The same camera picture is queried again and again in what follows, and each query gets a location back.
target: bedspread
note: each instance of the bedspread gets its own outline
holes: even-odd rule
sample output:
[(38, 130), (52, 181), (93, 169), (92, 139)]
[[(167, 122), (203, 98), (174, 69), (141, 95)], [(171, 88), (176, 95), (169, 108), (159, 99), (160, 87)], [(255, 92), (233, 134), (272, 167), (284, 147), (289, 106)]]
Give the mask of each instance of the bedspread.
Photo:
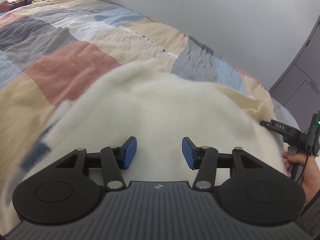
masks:
[[(62, 101), (120, 65), (150, 58), (184, 79), (271, 100), (257, 80), (193, 37), (110, 1), (47, 0), (1, 16), (0, 189)], [(276, 114), (284, 121), (281, 106)]]

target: blue gripper pad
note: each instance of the blue gripper pad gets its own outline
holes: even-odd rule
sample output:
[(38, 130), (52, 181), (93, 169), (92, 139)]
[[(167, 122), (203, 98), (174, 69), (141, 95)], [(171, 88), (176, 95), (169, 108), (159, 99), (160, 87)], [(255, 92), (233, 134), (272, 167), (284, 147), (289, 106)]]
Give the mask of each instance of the blue gripper pad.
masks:
[(187, 143), (185, 138), (182, 139), (182, 153), (184, 158), (187, 161), (187, 164), (190, 169), (195, 169), (196, 168), (196, 160), (193, 155), (193, 150), (190, 147), (190, 145)]
[(124, 158), (123, 158), (124, 169), (127, 169), (130, 167), (130, 164), (133, 160), (133, 157), (136, 154), (136, 151), (137, 151), (137, 139), (134, 138), (124, 152)]

